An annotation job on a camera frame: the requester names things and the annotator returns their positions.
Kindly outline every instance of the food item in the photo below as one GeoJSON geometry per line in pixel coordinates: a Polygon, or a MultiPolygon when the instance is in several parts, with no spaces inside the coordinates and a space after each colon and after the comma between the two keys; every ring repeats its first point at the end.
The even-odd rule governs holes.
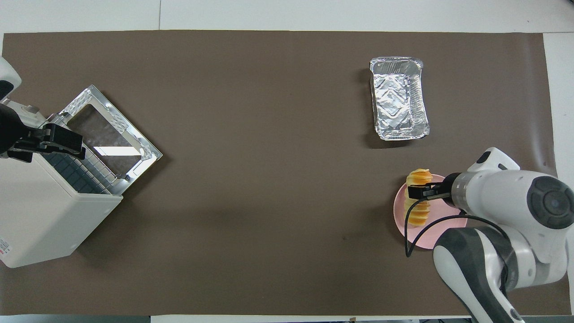
{"type": "MultiPolygon", "coordinates": [[[[406,185],[424,185],[432,182],[432,174],[429,170],[424,170],[418,168],[410,172],[409,176],[406,177],[406,185]]],[[[405,189],[405,217],[406,212],[409,210],[410,206],[417,200],[409,198],[409,192],[405,189]]],[[[417,204],[409,215],[409,224],[414,226],[425,225],[426,219],[429,217],[430,210],[429,201],[420,202],[417,204]]]]}

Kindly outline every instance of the white appliance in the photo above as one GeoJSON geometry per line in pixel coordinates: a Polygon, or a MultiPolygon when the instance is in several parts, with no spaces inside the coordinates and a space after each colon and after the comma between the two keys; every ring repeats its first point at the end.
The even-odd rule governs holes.
{"type": "Polygon", "coordinates": [[[3,108],[25,126],[60,125],[81,134],[86,149],[83,160],[59,153],[0,160],[0,260],[14,268],[68,256],[162,153],[95,86],[46,119],[6,97],[21,80],[1,57],[0,82],[3,108]]]}

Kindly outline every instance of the brown table mat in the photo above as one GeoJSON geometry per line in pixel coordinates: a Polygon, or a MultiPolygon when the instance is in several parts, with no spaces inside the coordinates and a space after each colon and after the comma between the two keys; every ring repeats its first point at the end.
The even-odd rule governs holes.
{"type": "MultiPolygon", "coordinates": [[[[432,253],[404,256],[393,198],[417,167],[488,147],[555,174],[541,34],[7,34],[17,102],[90,84],[165,154],[70,257],[0,268],[1,314],[466,314],[432,253]],[[373,130],[369,60],[414,56],[430,135],[373,130]]],[[[569,314],[566,278],[515,290],[569,314]]]]}

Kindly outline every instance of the foil container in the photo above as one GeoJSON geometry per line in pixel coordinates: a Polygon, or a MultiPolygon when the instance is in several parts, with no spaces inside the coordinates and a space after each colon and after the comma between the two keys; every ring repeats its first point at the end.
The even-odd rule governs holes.
{"type": "Polygon", "coordinates": [[[412,57],[371,59],[375,131],[382,140],[420,139],[429,134],[422,101],[422,61],[412,57]]]}
{"type": "Polygon", "coordinates": [[[43,155],[79,193],[122,195],[163,156],[93,85],[48,121],[83,136],[84,160],[43,155]]]}

